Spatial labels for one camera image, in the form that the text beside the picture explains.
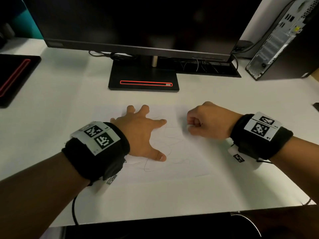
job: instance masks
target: wristband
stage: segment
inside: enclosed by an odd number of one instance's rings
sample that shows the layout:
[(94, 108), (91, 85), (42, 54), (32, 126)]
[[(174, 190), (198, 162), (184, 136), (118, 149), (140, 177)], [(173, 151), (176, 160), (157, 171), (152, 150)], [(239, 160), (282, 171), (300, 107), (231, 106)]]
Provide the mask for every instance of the wristband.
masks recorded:
[(78, 173), (94, 182), (115, 176), (123, 167), (130, 144), (115, 125), (108, 122), (91, 122), (71, 134), (62, 152)]
[(239, 152), (256, 160), (270, 159), (292, 136), (292, 131), (261, 112), (242, 116), (230, 135)]

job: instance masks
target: desk surface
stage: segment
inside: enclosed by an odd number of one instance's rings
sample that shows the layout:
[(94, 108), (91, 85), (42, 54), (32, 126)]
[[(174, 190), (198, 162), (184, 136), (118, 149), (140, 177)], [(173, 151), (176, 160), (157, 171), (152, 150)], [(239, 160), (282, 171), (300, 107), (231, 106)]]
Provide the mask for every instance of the desk surface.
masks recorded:
[[(261, 111), (281, 121), (295, 136), (319, 144), (319, 83), (312, 77), (254, 81), (240, 60), (242, 78), (178, 74), (180, 91), (111, 91), (112, 60), (87, 51), (48, 48), (43, 40), (14, 39), (2, 53), (40, 55), (42, 62), (14, 101), (0, 110), (0, 179), (61, 150), (69, 135), (106, 104), (175, 104), (205, 101), (242, 114)], [(110, 186), (104, 194), (83, 190), (76, 201), (79, 223), (297, 206), (309, 197), (272, 164), (238, 163), (225, 142), (209, 141), (211, 175), (148, 184)], [(71, 204), (51, 226), (73, 224)]]

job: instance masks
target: black wristband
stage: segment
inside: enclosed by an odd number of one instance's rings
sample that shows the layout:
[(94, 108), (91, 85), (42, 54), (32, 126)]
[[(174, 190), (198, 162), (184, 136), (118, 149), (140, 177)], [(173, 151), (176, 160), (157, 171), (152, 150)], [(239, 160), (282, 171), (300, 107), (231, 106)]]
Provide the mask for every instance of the black wristband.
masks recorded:
[(272, 140), (268, 141), (244, 129), (253, 116), (254, 114), (242, 116), (235, 124), (230, 137), (238, 146), (239, 152), (254, 159), (270, 159), (291, 139), (293, 132), (280, 127)]
[(104, 122), (120, 137), (120, 140), (104, 149), (96, 156), (77, 138), (69, 140), (62, 152), (78, 171), (78, 173), (94, 182), (117, 174), (123, 167), (124, 156), (130, 152), (130, 144), (125, 135), (115, 125)]

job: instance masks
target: teal wall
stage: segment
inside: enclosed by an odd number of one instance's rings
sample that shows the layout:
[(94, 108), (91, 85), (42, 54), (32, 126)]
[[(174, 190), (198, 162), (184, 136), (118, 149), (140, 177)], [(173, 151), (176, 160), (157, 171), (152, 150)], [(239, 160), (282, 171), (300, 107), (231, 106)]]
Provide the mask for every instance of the teal wall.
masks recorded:
[(17, 37), (43, 39), (37, 25), (28, 10), (22, 12), (19, 16), (10, 22), (10, 25)]

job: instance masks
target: hand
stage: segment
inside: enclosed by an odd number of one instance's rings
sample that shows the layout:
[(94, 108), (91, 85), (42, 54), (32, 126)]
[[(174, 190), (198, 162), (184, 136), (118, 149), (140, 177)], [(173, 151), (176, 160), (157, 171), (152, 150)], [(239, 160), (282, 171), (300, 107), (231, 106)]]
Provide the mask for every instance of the hand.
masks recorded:
[(117, 126), (126, 136), (130, 144), (129, 155), (136, 157), (146, 157), (164, 162), (165, 154), (152, 148), (150, 145), (151, 132), (155, 128), (160, 128), (166, 124), (166, 120), (152, 120), (146, 118), (150, 112), (147, 105), (135, 112), (135, 108), (130, 105), (127, 107), (126, 115), (117, 119), (111, 118), (110, 122)]
[(194, 125), (188, 131), (192, 135), (223, 140), (230, 137), (240, 117), (242, 114), (206, 101), (187, 113), (187, 124)]

